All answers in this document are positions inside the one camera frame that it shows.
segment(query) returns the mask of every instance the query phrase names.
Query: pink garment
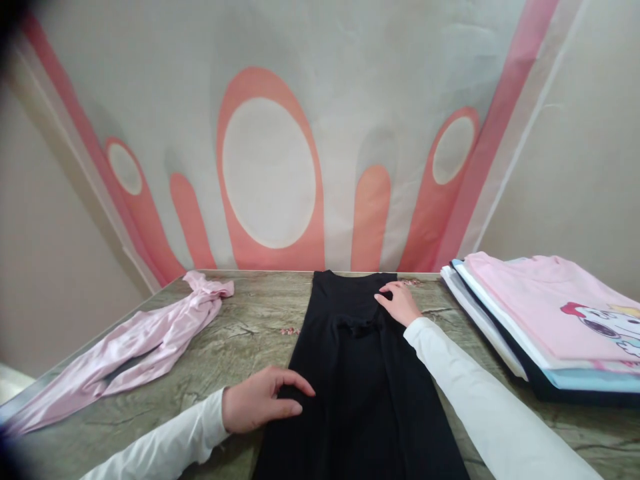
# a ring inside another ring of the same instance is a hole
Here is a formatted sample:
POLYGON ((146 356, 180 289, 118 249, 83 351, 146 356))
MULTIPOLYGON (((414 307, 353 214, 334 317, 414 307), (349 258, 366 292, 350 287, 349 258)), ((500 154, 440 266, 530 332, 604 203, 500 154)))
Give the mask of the pink garment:
POLYGON ((221 299, 233 295, 233 282, 207 281, 200 272, 187 272, 183 280, 193 289, 188 297, 158 310, 138 312, 114 328, 18 411, 9 422, 9 433, 21 435, 46 427, 100 397, 131 390, 168 373, 191 339, 218 314, 221 299), (147 352, 150 354, 140 363, 110 384, 103 380, 126 361, 147 352))
POLYGON ((640 303, 573 262, 505 263, 484 252, 465 266, 520 327, 558 359, 638 361, 640 303))

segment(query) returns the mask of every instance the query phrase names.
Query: marble tabletop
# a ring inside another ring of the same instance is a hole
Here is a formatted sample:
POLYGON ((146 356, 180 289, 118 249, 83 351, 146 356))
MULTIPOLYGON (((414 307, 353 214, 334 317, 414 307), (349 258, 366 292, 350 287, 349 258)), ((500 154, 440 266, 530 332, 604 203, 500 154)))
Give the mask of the marble tabletop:
MULTIPOLYGON (((235 282, 235 295, 224 300, 214 322, 191 341, 166 376, 128 393, 101 399, 64 421, 19 438, 18 445, 34 468, 36 478, 76 480, 219 388, 240 382, 267 365, 287 366, 297 336, 282 335, 281 330, 302 326, 312 273, 204 272, 210 278, 235 282)), ((606 480, 640 478, 640 411, 539 402, 526 385, 507 376, 502 364, 440 284, 439 275, 399 276, 415 280, 410 288, 425 316, 504 383, 606 480)), ((139 309, 163 307, 190 291, 188 284, 176 280, 139 309)), ((10 416, 99 338, 0 407, 0 417, 10 416)), ((493 478, 442 394, 441 399, 470 477, 493 478)), ((182 478, 249 479, 261 435, 258 431, 230 437, 222 448, 214 450, 208 462, 190 466, 182 478)))

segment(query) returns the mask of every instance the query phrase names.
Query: wall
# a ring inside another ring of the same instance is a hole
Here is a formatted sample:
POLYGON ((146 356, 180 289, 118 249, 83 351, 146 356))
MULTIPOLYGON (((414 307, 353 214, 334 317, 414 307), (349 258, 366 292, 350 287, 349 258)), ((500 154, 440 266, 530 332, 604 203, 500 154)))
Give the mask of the wall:
POLYGON ((165 285, 439 267, 557 4, 66 0, 24 32, 165 285))
POLYGON ((640 301, 640 3, 586 3, 480 249, 560 255, 640 301))
POLYGON ((145 288, 116 259, 16 93, 15 78, 2 82, 0 361, 36 377, 140 304, 145 288))

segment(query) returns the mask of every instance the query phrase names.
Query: beige wall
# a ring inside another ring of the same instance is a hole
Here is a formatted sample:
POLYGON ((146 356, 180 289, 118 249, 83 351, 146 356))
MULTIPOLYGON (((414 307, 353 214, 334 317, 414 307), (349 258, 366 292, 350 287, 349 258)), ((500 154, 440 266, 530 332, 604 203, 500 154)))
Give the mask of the beige wall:
POLYGON ((583 13, 480 249, 560 255, 640 301, 640 2, 583 13))
POLYGON ((0 361, 38 376, 145 295, 14 91, 2 83, 0 361))

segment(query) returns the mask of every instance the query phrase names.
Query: decorative backdrop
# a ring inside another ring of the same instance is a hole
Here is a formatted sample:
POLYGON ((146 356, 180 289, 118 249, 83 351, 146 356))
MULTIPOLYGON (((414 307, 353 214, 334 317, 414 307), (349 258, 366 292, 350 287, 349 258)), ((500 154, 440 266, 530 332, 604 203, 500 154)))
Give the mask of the decorative backdrop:
POLYGON ((158 284, 434 271, 557 3, 66 0, 24 32, 158 284))

